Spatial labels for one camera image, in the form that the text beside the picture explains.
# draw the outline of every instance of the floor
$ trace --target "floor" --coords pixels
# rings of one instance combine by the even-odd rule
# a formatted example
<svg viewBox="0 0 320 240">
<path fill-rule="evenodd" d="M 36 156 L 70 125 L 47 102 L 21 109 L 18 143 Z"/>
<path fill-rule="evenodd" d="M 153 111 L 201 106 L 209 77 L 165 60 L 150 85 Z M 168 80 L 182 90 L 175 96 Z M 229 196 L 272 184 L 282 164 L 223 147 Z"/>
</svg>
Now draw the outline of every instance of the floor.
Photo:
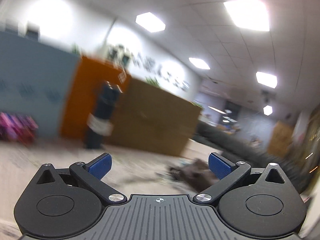
<svg viewBox="0 0 320 240">
<path fill-rule="evenodd" d="M 43 163 L 55 168 L 89 162 L 104 152 L 112 155 L 111 171 L 102 179 L 111 187 L 125 194 L 194 194 L 186 187 L 171 182 L 163 174 L 168 165 L 174 166 L 190 159 L 208 160 L 216 151 L 190 140 L 181 157 L 166 156 L 115 146 L 102 150 L 85 150 L 81 143 L 57 139 L 38 141 L 32 147 L 18 143 L 0 142 L 0 240 L 17 240 L 21 233 L 13 217 L 13 209 L 23 190 Z"/>
</svg>

